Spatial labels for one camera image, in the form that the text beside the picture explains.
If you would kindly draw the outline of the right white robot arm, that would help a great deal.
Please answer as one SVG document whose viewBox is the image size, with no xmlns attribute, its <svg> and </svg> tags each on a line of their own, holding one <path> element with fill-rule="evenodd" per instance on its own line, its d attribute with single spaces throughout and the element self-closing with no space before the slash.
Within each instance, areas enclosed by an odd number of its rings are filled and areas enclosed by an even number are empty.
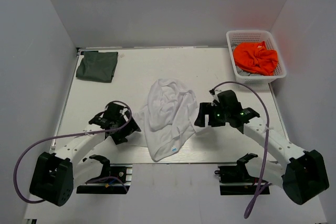
<svg viewBox="0 0 336 224">
<path fill-rule="evenodd" d="M 232 90 L 215 95 L 213 102 L 199 106 L 195 125 L 220 127 L 229 124 L 254 140 L 273 156 L 275 163 L 264 161 L 257 154 L 248 153 L 234 166 L 221 166 L 215 171 L 223 184 L 251 183 L 263 169 L 262 184 L 271 183 L 282 188 L 296 204 L 303 205 L 330 186 L 324 159 L 316 151 L 306 151 L 268 128 L 266 122 L 252 108 L 243 108 Z"/>
</svg>

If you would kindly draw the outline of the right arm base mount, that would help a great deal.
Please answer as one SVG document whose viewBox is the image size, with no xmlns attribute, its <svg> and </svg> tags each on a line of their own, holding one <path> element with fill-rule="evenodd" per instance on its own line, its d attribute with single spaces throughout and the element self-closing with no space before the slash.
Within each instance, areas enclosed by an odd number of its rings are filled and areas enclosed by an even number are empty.
<svg viewBox="0 0 336 224">
<path fill-rule="evenodd" d="M 214 174 L 219 179 L 221 196 L 248 196 L 257 189 L 259 179 L 243 172 L 238 165 L 219 166 Z"/>
</svg>

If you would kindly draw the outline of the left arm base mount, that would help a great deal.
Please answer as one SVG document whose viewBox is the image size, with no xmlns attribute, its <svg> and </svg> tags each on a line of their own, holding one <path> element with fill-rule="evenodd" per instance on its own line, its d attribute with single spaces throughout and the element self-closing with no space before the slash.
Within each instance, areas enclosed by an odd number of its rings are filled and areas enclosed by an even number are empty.
<svg viewBox="0 0 336 224">
<path fill-rule="evenodd" d="M 132 165 L 111 164 L 106 175 L 94 178 L 93 182 L 83 184 L 76 194 L 83 195 L 126 195 L 132 180 Z"/>
</svg>

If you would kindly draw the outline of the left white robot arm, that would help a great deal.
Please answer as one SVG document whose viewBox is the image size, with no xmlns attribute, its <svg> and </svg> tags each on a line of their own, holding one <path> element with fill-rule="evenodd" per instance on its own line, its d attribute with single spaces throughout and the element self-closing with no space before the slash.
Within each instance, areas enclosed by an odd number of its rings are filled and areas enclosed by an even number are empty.
<svg viewBox="0 0 336 224">
<path fill-rule="evenodd" d="M 125 143 L 127 136 L 140 131 L 130 107 L 121 101 L 108 103 L 104 111 L 89 120 L 81 133 L 53 153 L 43 152 L 37 158 L 29 192 L 56 206 L 63 206 L 77 187 L 86 183 L 110 180 L 123 184 L 113 174 L 110 160 L 94 154 L 94 148 L 112 138 Z"/>
</svg>

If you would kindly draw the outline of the white t-shirt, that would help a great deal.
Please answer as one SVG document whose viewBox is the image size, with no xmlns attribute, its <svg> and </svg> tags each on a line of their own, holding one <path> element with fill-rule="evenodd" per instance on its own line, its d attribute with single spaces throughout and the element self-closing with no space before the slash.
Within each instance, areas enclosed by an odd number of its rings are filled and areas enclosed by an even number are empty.
<svg viewBox="0 0 336 224">
<path fill-rule="evenodd" d="M 142 108 L 132 113 L 140 128 L 128 137 L 131 145 L 147 147 L 158 162 L 177 153 L 199 127 L 194 126 L 199 104 L 193 90 L 177 79 L 158 79 Z"/>
</svg>

